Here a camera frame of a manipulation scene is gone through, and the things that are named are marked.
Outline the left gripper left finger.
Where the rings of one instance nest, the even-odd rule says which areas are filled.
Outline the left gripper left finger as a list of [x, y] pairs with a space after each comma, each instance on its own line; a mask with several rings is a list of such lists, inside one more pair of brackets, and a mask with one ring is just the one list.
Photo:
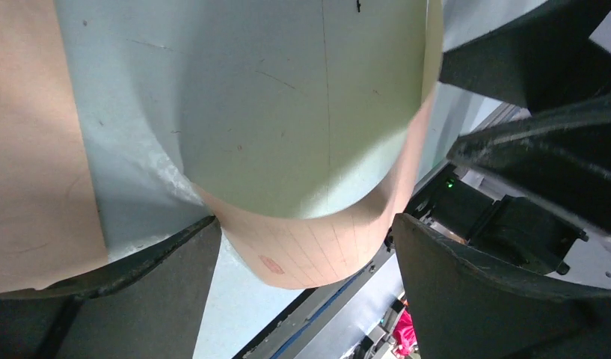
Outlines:
[[191, 358], [220, 244], [209, 216], [46, 289], [0, 294], [0, 358]]

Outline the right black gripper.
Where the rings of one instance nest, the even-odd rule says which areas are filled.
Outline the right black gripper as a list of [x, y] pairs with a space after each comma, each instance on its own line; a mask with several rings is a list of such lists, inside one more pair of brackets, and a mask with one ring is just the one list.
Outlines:
[[[463, 135], [447, 157], [567, 219], [611, 233], [611, 94]], [[588, 239], [526, 197], [495, 200], [456, 178], [430, 182], [406, 212], [539, 274], [567, 274], [565, 256], [578, 239]]]

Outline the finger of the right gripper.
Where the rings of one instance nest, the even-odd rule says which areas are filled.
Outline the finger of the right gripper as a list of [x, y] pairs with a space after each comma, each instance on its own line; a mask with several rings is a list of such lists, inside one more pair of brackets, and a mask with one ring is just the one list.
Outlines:
[[546, 1], [444, 52], [440, 82], [530, 111], [611, 93], [611, 52], [591, 40], [611, 1]]

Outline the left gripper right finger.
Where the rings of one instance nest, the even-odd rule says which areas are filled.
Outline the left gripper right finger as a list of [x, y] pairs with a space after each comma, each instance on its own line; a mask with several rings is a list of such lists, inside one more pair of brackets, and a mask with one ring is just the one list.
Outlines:
[[611, 358], [611, 289], [521, 269], [404, 213], [392, 235], [423, 358]]

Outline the tan paper envelope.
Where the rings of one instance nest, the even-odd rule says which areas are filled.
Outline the tan paper envelope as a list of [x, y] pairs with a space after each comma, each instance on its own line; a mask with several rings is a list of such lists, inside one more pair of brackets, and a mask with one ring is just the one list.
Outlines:
[[52, 1], [0, 1], [0, 293], [108, 262]]

